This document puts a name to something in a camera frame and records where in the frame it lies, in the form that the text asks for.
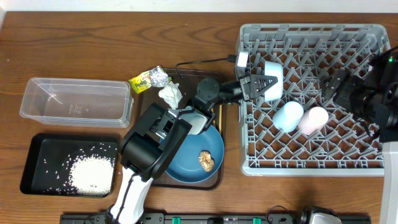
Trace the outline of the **light blue plastic cup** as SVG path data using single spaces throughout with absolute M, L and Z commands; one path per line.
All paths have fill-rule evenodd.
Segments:
M 273 125 L 285 133 L 292 132 L 304 114 L 303 106 L 296 101 L 287 102 L 272 117 Z

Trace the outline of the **pink plastic cup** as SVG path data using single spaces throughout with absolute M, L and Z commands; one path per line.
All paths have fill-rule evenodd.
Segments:
M 326 109 L 316 106 L 304 113 L 298 123 L 299 130 L 306 134 L 311 135 L 315 131 L 321 130 L 328 121 L 328 112 Z

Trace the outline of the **dark blue plate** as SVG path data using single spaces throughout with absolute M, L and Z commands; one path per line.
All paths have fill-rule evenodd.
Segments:
M 224 142 L 219 131 L 210 126 L 201 134 L 189 134 L 166 173 L 183 183 L 198 183 L 209 179 L 221 167 Z

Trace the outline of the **brown food scrap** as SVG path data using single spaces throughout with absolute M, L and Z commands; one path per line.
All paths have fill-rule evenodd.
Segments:
M 202 151 L 198 157 L 198 160 L 205 172 L 210 172 L 213 170 L 215 161 L 211 158 L 211 154 L 208 151 Z

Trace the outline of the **white rice pile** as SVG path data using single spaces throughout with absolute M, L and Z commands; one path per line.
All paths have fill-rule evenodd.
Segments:
M 40 171 L 44 179 L 38 181 L 41 191 L 52 195 L 105 197 L 113 186 L 116 157 L 116 145 L 105 142 L 78 146 L 60 161 L 47 157 Z

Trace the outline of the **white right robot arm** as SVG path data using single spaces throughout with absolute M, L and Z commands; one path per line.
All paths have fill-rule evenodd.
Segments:
M 384 186 L 380 223 L 397 223 L 397 47 L 374 55 L 371 71 L 361 78 L 347 69 L 320 79 L 322 97 L 332 100 L 356 118 L 379 129 L 372 135 L 382 144 Z

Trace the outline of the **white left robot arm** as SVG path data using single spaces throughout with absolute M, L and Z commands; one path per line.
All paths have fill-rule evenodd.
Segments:
M 140 219 L 151 183 L 168 168 L 189 134 L 199 134 L 211 126 L 215 118 L 212 107 L 253 100 L 281 81 L 273 75 L 244 75 L 223 84 L 204 78 L 187 109 L 171 110 L 151 104 L 118 147 L 123 179 L 105 222 L 136 223 Z

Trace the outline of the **grey dishwasher rack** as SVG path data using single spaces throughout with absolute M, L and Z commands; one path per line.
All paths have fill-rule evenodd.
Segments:
M 248 70 L 280 70 L 277 88 L 239 106 L 240 168 L 247 176 L 377 177 L 384 174 L 378 127 L 322 97 L 320 79 L 340 69 L 369 75 L 390 48 L 379 24 L 245 24 L 236 50 Z

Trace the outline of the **black waste tray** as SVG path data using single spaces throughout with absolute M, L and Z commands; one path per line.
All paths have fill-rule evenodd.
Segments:
M 87 135 L 71 135 L 71 134 L 36 134 L 30 144 L 29 153 L 25 163 L 21 183 L 20 191 L 23 194 L 31 195 L 52 195 L 45 194 L 42 190 L 42 185 L 38 181 L 44 179 L 44 175 L 40 173 L 44 169 L 43 161 L 49 157 L 60 161 L 60 158 L 68 152 L 77 150 L 78 146 L 88 146 L 93 143 L 113 143 L 118 148 L 118 141 L 114 137 L 110 136 L 87 136 Z M 78 195 L 60 195 L 60 196 L 77 196 L 87 197 Z

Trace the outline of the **crumpled white napkin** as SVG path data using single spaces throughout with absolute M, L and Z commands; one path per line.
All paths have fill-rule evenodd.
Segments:
M 178 104 L 183 98 L 178 87 L 178 83 L 169 81 L 168 84 L 166 84 L 166 86 L 164 86 L 158 93 L 159 97 L 161 97 L 173 110 L 178 108 Z

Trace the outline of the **yellow foil snack wrapper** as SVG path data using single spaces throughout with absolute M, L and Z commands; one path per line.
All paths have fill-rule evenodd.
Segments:
M 162 88 L 171 81 L 171 78 L 161 66 L 156 66 L 150 70 L 142 72 L 129 80 L 132 89 L 140 94 L 151 87 Z

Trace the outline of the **clear plastic bin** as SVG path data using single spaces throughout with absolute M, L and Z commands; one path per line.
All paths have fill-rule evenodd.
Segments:
M 31 78 L 20 115 L 42 124 L 126 128 L 134 99 L 127 82 L 71 78 Z

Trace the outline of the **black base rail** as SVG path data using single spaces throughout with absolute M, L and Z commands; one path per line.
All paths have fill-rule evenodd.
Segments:
M 335 213 L 316 206 L 301 212 L 275 205 L 265 213 L 167 213 L 164 210 L 143 209 L 131 223 L 137 224 L 371 224 L 371 217 L 360 213 Z

